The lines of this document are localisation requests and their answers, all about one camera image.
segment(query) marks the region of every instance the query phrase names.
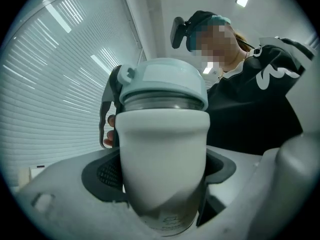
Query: white bottle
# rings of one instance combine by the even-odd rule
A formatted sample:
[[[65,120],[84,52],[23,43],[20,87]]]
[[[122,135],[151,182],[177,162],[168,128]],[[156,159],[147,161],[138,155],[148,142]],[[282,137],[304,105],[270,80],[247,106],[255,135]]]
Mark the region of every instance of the white bottle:
[[[165,63],[161,60],[144,62],[135,69],[121,67],[118,80],[124,86],[120,101],[125,112],[116,116],[115,128],[130,205],[149,227],[162,236],[173,236],[185,231],[197,215],[203,194],[210,117],[202,111],[208,101],[198,71],[179,60],[164,59]],[[200,95],[204,98],[193,95],[192,91],[191,95],[184,90],[181,92],[179,87],[168,90],[168,86],[161,84],[162,88],[148,90],[145,82],[147,85],[152,82],[150,77],[144,78],[148,69],[154,73],[156,68],[152,75],[163,83],[168,73],[164,69],[166,66],[170,68],[171,84],[173,78],[180,77],[181,70],[185,77],[195,79],[194,82],[200,80],[203,86]],[[135,80],[131,89],[134,91],[126,89],[128,83],[126,86],[121,77],[130,74],[131,80],[126,80],[129,84]]]

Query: white plastic surface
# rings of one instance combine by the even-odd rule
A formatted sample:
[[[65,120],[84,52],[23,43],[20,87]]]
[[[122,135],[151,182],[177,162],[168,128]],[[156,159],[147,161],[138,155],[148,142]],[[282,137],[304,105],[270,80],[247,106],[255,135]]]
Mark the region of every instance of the white plastic surface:
[[[210,195],[216,197],[227,207],[250,180],[262,156],[230,151],[214,146],[207,146],[207,148],[231,159],[236,164],[236,170],[230,178],[222,183],[209,185]]]
[[[40,174],[43,170],[45,169],[45,167],[43,168],[34,168],[34,169],[30,169],[31,171],[31,179],[34,179],[38,174]]]

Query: white wall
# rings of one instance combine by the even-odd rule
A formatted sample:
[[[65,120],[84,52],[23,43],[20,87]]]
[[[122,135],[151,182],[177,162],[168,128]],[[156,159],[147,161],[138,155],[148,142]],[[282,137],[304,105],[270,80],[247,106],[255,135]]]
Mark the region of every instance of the white wall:
[[[147,60],[157,57],[147,0],[126,0]]]
[[[186,49],[185,39],[178,49],[170,44],[173,19],[185,21],[197,10],[211,11],[231,19],[234,29],[243,34],[253,46],[259,45],[260,37],[290,38],[306,42],[314,29],[295,0],[249,0],[245,8],[236,0],[149,0],[152,25],[162,31],[154,31],[158,56],[178,58],[203,70],[203,63],[195,61]]]

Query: hand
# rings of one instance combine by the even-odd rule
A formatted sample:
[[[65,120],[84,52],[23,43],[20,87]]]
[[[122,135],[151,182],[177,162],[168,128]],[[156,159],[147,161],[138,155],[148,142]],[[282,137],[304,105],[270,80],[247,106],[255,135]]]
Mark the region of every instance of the hand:
[[[109,117],[107,119],[107,122],[112,128],[115,127],[115,121],[116,121],[116,116],[114,114],[109,115]],[[114,130],[108,131],[106,133],[106,137],[107,138],[103,140],[103,143],[112,147],[112,143],[113,143],[113,140],[114,140]]]

